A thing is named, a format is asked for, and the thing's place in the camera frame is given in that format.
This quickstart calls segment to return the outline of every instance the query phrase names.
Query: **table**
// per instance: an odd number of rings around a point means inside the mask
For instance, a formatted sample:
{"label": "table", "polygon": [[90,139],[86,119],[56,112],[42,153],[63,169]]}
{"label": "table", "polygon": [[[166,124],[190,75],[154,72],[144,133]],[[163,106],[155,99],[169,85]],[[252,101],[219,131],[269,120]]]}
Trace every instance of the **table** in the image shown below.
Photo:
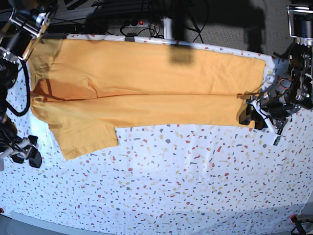
{"label": "table", "polygon": [[[117,40],[122,36],[68,35]],[[135,37],[137,43],[183,44]],[[264,88],[284,76],[288,62],[271,56],[202,44],[266,61]],[[8,100],[26,103],[19,75]],[[266,234],[291,230],[289,216],[312,192],[312,117],[301,110],[279,146],[269,133],[240,127],[162,125],[117,129],[119,146],[66,162],[48,125],[29,111],[9,116],[20,136],[39,137],[41,169],[5,160],[0,206],[75,228],[117,235]]]}

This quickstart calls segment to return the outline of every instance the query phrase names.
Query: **speckled fabric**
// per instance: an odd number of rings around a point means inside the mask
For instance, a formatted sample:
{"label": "speckled fabric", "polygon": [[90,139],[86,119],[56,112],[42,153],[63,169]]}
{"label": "speckled fabric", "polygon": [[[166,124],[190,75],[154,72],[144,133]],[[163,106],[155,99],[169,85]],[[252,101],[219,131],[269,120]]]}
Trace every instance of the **speckled fabric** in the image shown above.
{"label": "speckled fabric", "polygon": [[[259,56],[267,63],[264,86],[284,76],[288,65],[251,52],[193,46]],[[8,100],[24,107],[22,75]],[[20,136],[39,137],[44,164],[33,169],[5,160],[0,207],[6,213],[117,235],[267,234],[290,230],[289,216],[301,212],[312,192],[311,111],[293,116],[279,146],[268,145],[267,131],[162,125],[117,129],[118,147],[68,162],[45,123],[30,112],[9,115]]]}

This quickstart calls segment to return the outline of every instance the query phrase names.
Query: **terrazzo pattern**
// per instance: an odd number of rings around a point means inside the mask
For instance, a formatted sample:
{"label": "terrazzo pattern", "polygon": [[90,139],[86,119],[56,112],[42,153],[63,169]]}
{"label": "terrazzo pattern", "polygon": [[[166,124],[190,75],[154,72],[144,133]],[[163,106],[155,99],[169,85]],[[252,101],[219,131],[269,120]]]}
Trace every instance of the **terrazzo pattern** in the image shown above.
{"label": "terrazzo pattern", "polygon": [[[270,56],[220,51],[264,59],[264,86],[286,70],[286,62]],[[8,100],[24,107],[21,74]],[[6,214],[117,235],[266,234],[290,230],[289,216],[300,213],[313,188],[311,111],[293,116],[279,146],[268,145],[269,133],[248,128],[134,127],[116,130],[118,147],[68,162],[47,124],[31,112],[9,116],[20,136],[39,137],[44,164],[33,169],[5,160],[0,207]]]}

